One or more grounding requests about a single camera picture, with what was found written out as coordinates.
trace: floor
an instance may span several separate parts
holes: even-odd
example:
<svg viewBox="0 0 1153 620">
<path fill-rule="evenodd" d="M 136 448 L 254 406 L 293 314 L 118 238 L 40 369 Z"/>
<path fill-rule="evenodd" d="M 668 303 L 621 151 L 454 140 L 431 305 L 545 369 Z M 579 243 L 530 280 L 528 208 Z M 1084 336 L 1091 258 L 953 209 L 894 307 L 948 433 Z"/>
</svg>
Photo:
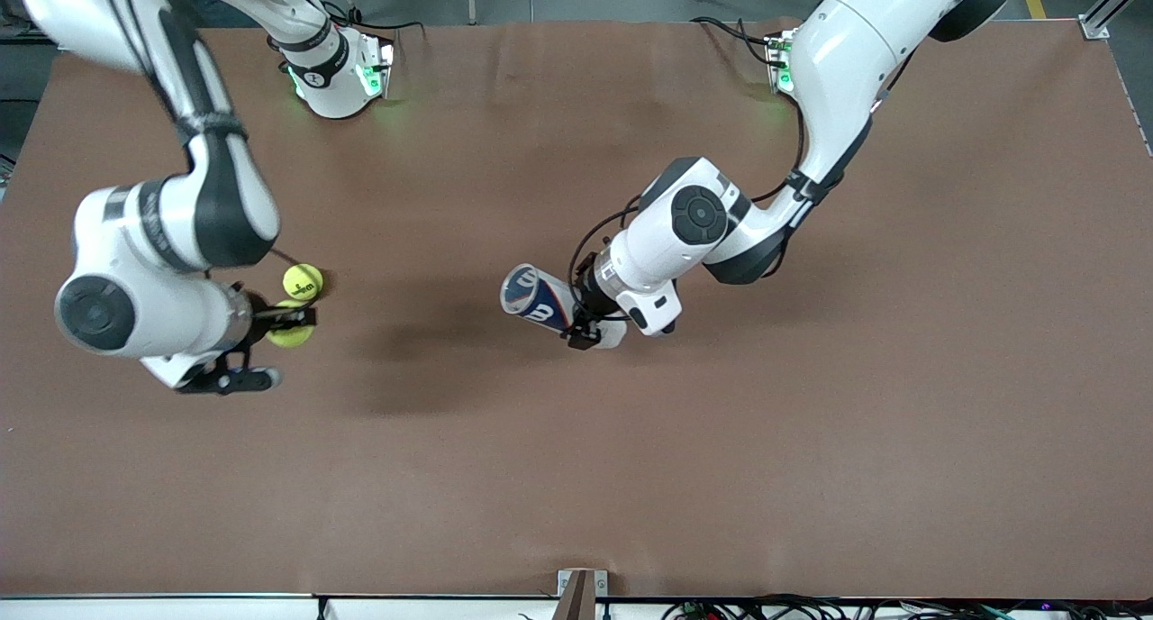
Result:
<svg viewBox="0 0 1153 620">
<path fill-rule="evenodd" d="M 206 0 L 172 0 L 195 13 L 199 25 L 251 24 L 227 6 Z M 331 0 L 346 5 L 346 0 Z M 1095 0 L 1040 0 L 1032 12 L 1048 17 L 1071 17 Z M 618 20 L 687 21 L 708 15 L 749 21 L 782 15 L 804 17 L 820 0 L 476 0 L 481 24 L 510 21 Z M 356 0 L 369 23 L 387 24 L 420 20 L 430 25 L 462 25 L 468 21 L 467 0 Z M 1011 0 L 1000 18 L 1028 18 L 1026 0 Z M 1117 66 L 1125 80 L 1137 114 L 1153 122 L 1153 0 L 1137 0 L 1109 25 Z M 13 44 L 0 37 L 0 153 L 17 159 L 36 114 L 56 51 L 51 45 Z"/>
</svg>

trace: metal bracket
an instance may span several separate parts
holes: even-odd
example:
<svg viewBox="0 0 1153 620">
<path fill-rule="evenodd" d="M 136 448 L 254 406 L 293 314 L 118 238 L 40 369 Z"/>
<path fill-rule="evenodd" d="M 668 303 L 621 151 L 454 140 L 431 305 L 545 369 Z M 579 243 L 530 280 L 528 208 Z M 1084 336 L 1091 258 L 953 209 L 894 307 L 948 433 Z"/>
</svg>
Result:
<svg viewBox="0 0 1153 620">
<path fill-rule="evenodd" d="M 557 595 L 562 596 L 565 593 L 565 587 L 568 585 L 568 580 L 572 579 L 573 573 L 576 570 L 591 570 L 593 575 L 593 590 L 596 591 L 596 597 L 604 597 L 609 595 L 609 572 L 597 570 L 589 568 L 565 568 L 564 570 L 557 570 Z"/>
<path fill-rule="evenodd" d="M 1097 32 L 1090 29 L 1090 24 L 1085 21 L 1084 14 L 1078 14 L 1077 21 L 1082 27 L 1082 33 L 1085 35 L 1086 40 L 1103 40 L 1109 38 L 1109 28 L 1101 25 L 1101 29 Z"/>
<path fill-rule="evenodd" d="M 1087 40 L 1109 38 L 1109 32 L 1105 27 L 1132 2 L 1133 0 L 1098 0 L 1094 2 L 1084 14 L 1077 16 L 1085 38 Z"/>
</svg>

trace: yellow tennis ball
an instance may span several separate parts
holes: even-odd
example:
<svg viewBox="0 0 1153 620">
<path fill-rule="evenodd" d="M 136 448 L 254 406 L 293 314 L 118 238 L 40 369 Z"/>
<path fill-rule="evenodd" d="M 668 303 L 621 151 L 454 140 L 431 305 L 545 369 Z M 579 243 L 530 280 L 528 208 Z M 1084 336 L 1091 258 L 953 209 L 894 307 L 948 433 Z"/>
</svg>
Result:
<svg viewBox="0 0 1153 620">
<path fill-rule="evenodd" d="M 280 300 L 277 303 L 277 308 L 299 308 L 301 307 L 300 300 Z M 314 325 L 306 325 L 306 327 L 293 327 L 293 328 L 273 328 L 265 333 L 264 338 L 267 338 L 272 345 L 277 348 L 300 348 L 304 345 L 304 341 L 312 337 L 312 330 L 316 328 Z"/>
<path fill-rule="evenodd" d="M 324 275 L 312 264 L 294 264 L 285 271 L 281 280 L 285 292 L 296 300 L 312 300 L 324 288 Z"/>
</svg>

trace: brown paper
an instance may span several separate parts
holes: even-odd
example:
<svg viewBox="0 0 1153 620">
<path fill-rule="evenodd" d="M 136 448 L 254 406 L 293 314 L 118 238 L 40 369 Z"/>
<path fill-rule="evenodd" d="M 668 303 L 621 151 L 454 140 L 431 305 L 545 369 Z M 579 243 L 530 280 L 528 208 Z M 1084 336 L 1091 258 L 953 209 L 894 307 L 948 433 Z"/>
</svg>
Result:
<svg viewBox="0 0 1153 620">
<path fill-rule="evenodd" d="M 340 288 L 284 385 L 167 393 L 53 322 L 86 192 L 183 172 L 137 77 L 63 56 L 0 206 L 0 592 L 1133 598 L 1153 535 L 1153 165 L 1073 22 L 926 43 L 779 274 L 681 283 L 665 340 L 576 353 L 503 315 L 678 156 L 792 162 L 764 68 L 699 25 L 406 30 L 392 100 L 326 122 L 206 33 Z M 272 300 L 284 264 L 231 271 Z"/>
</svg>

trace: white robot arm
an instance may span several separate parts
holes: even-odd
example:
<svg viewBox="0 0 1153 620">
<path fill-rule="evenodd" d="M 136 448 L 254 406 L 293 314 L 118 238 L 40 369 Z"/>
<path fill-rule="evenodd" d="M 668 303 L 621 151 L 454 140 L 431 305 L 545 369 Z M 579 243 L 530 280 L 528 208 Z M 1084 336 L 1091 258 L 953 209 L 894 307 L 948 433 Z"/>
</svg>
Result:
<svg viewBox="0 0 1153 620">
<path fill-rule="evenodd" d="M 578 266 L 573 324 L 562 335 L 575 348 L 603 348 L 621 315 L 648 337 L 671 332 L 681 310 L 676 279 L 700 263 L 722 283 L 771 274 L 868 136 L 890 75 L 925 37 L 958 39 L 1005 1 L 824 0 L 800 28 L 768 41 L 773 88 L 796 100 L 808 139 L 774 202 L 753 204 L 707 159 L 673 160 L 641 194 L 630 226 Z M 508 303 L 514 292 L 506 280 L 505 311 L 527 317 Z"/>
<path fill-rule="evenodd" d="M 258 263 L 280 226 L 209 50 L 165 0 L 24 1 L 76 54 L 149 77 L 189 162 L 184 174 L 83 199 L 76 266 L 56 296 L 62 332 L 92 353 L 140 357 L 173 390 L 276 386 L 274 370 L 249 369 L 247 349 L 274 325 L 292 326 L 281 319 L 308 312 L 276 311 L 239 285 L 206 278 L 211 267 Z M 240 370 L 227 369 L 233 350 L 244 354 Z M 206 370 L 210 362 L 216 369 Z"/>
<path fill-rule="evenodd" d="M 296 94 L 315 114 L 347 118 L 384 94 L 392 41 L 332 22 L 321 0 L 221 0 L 267 30 Z"/>
</svg>

